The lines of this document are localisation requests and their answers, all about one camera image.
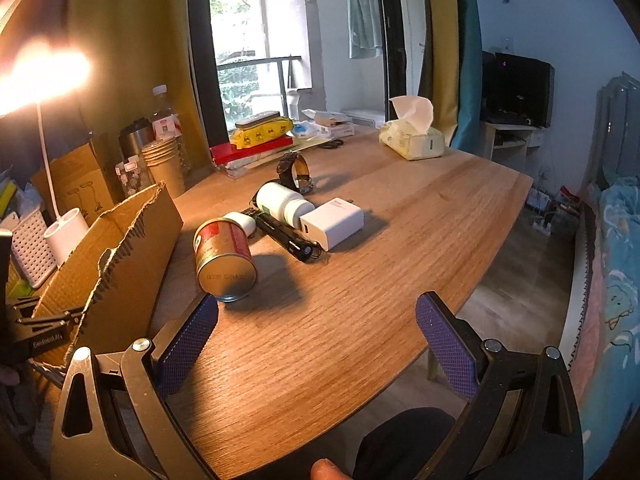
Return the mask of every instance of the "white plastic basket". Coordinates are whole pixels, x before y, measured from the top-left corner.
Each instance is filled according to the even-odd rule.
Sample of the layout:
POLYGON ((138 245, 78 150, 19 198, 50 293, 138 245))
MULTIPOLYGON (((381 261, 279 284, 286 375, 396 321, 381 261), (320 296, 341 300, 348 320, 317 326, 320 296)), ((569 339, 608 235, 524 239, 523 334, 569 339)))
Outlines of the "white plastic basket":
POLYGON ((25 216, 14 229, 12 253, 33 288, 42 285, 56 270, 56 261, 44 239, 46 230, 47 225, 39 209, 25 216))

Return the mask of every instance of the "yellow curtain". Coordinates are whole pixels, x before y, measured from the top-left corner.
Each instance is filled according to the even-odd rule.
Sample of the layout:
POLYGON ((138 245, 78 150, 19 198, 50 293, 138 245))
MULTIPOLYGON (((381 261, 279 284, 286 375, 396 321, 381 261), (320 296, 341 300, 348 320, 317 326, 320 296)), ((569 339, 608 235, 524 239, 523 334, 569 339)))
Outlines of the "yellow curtain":
POLYGON ((151 116, 152 89, 166 84, 193 165, 210 163, 191 85, 187 0, 69 0, 68 32, 92 65, 78 92, 89 130, 115 145, 123 127, 151 116))
POLYGON ((449 146, 458 126, 458 0, 430 2, 433 41, 433 126, 445 135, 449 146))

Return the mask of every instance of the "tin can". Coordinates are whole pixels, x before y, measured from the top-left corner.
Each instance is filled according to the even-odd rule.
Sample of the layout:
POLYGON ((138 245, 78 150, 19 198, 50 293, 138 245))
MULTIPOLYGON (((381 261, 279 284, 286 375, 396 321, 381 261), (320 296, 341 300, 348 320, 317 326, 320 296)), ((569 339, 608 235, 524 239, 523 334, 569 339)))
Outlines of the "tin can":
POLYGON ((196 229, 193 237, 196 274, 202 290, 225 303, 246 296, 258 279, 249 241, 239 224, 214 218, 196 229))

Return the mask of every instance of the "tissue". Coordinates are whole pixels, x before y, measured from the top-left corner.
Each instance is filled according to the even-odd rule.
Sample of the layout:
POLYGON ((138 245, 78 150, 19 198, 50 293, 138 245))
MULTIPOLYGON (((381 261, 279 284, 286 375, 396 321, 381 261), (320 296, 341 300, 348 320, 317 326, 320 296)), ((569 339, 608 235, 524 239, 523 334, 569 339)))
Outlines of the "tissue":
POLYGON ((404 156, 420 160, 442 156, 444 134, 431 126, 433 104, 424 97, 400 96, 391 98, 399 119, 380 128, 380 142, 404 156))

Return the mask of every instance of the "purple grip pad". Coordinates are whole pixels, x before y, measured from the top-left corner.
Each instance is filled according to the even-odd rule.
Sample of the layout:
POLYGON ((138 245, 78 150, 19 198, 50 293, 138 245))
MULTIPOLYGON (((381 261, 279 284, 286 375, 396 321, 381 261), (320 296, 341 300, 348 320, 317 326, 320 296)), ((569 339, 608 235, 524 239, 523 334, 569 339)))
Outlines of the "purple grip pad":
POLYGON ((156 387, 163 399, 180 389, 217 323, 218 302, 207 294, 158 361, 156 387))
POLYGON ((476 395, 476 365, 438 305, 423 294, 415 303, 415 320, 452 388, 470 402, 476 395))

